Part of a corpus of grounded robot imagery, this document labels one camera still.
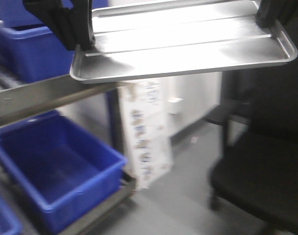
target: metal tray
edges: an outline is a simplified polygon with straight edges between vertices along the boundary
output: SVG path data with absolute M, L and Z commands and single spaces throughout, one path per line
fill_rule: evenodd
M 76 48 L 84 83 L 283 65 L 297 49 L 279 22 L 255 23 L 258 0 L 169 0 L 93 11 L 95 48 Z

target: office chair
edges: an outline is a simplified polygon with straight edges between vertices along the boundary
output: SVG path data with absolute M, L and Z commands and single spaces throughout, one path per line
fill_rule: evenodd
M 286 27 L 298 48 L 298 18 Z M 210 207 L 224 198 L 264 220 L 260 234 L 298 235 L 298 58 L 281 67 L 247 70 L 254 76 L 247 131 L 228 145 L 229 119 L 241 101 L 223 100 L 205 119 L 222 126 L 223 156 L 210 172 Z

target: white wall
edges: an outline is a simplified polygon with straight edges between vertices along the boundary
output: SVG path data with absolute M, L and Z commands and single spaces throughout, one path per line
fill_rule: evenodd
M 170 97 L 183 99 L 182 112 L 166 114 L 168 134 L 173 136 L 188 125 L 202 118 L 219 103 L 222 73 L 203 73 L 163 79 L 165 106 Z

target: metal bar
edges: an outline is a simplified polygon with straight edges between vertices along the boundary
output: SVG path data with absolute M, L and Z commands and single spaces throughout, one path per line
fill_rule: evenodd
M 83 235 L 91 232 L 116 206 L 134 193 L 136 179 L 130 177 L 127 173 L 124 173 L 124 180 L 126 181 L 124 187 L 85 214 L 75 223 L 68 226 L 58 235 Z
M 0 92 L 0 126 L 19 121 L 89 96 L 107 92 L 116 83 L 87 85 L 69 75 Z

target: blue plastic bin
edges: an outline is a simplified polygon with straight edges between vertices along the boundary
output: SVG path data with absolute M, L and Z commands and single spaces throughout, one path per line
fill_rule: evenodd
M 117 191 L 125 161 L 58 112 L 0 129 L 0 163 L 53 233 Z
M 69 0 L 62 0 L 65 7 L 72 7 Z M 107 7 L 107 0 L 93 0 L 93 9 Z M 41 24 L 41 22 L 25 10 L 23 0 L 0 0 L 0 21 L 5 27 Z
M 93 3 L 94 8 L 107 6 L 107 1 L 104 0 L 95 0 Z M 18 12 L 28 13 L 25 9 L 19 10 L 23 7 L 22 0 L 0 0 L 0 8 L 9 12 L 5 19 L 20 17 L 16 13 L 10 13 L 15 6 Z M 45 26 L 7 28 L 0 24 L 0 64 L 25 83 L 68 74 L 73 56 L 74 52 L 67 51 Z
M 0 196 L 0 235 L 19 235 L 22 225 Z

